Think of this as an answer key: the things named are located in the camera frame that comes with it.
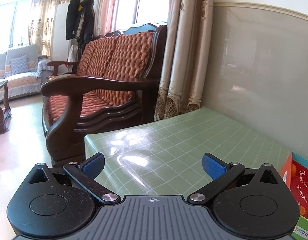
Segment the table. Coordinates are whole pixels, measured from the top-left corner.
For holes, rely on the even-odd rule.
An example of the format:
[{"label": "table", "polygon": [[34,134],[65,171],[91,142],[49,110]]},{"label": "table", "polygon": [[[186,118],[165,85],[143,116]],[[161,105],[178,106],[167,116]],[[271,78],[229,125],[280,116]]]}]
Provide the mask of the table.
[{"label": "table", "polygon": [[247,168],[272,163],[280,171],[289,150],[227,116],[202,107],[159,122],[87,135],[86,158],[105,156],[96,177],[121,197],[187,195],[211,182],[202,156],[211,152],[225,162]]},{"label": "table", "polygon": [[7,131],[6,120],[11,117],[11,108],[8,100],[8,81],[0,81],[0,89],[4,87],[4,98],[3,103],[5,108],[0,107],[0,134]]}]

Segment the jacket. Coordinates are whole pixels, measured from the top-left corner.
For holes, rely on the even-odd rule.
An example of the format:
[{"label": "jacket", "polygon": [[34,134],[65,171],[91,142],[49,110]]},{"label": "jacket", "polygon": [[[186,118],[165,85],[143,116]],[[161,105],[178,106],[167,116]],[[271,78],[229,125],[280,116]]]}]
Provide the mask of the jacket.
[{"label": "jacket", "polygon": [[70,4],[67,7],[67,25],[66,25],[67,40],[75,38],[74,29],[78,17],[78,7],[80,2],[81,0],[70,0]]},{"label": "jacket", "polygon": [[84,0],[80,5],[83,8],[78,12],[74,33],[77,37],[78,47],[84,49],[93,37],[95,19],[94,0]]}]

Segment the grid pattern tablecloth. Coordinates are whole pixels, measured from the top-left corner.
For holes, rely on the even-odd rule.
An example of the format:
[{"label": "grid pattern tablecloth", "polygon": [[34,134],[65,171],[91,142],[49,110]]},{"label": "grid pattern tablecloth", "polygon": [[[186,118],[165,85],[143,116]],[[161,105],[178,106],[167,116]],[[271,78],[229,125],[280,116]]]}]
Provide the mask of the grid pattern tablecloth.
[{"label": "grid pattern tablecloth", "polygon": [[95,179],[124,195],[187,195],[212,179],[202,169],[211,152],[247,168],[271,163],[280,171],[290,152],[255,130],[207,108],[128,129],[85,137],[86,158],[105,156]]}]

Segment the box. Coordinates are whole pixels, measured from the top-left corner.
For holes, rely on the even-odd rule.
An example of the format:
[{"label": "box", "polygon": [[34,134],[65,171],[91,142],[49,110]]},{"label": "box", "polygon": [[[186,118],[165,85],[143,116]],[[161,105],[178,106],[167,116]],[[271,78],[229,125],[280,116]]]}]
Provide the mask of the box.
[{"label": "box", "polygon": [[290,153],[281,177],[300,207],[301,216],[292,236],[297,240],[308,239],[308,160],[294,152]]}]

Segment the throw pillow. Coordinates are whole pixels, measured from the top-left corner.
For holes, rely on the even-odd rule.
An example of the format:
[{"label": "throw pillow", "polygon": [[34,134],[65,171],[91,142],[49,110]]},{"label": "throw pillow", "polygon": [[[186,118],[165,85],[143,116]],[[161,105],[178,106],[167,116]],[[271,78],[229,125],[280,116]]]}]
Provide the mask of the throw pillow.
[{"label": "throw pillow", "polygon": [[27,56],[16,57],[11,59],[11,75],[28,72]]}]

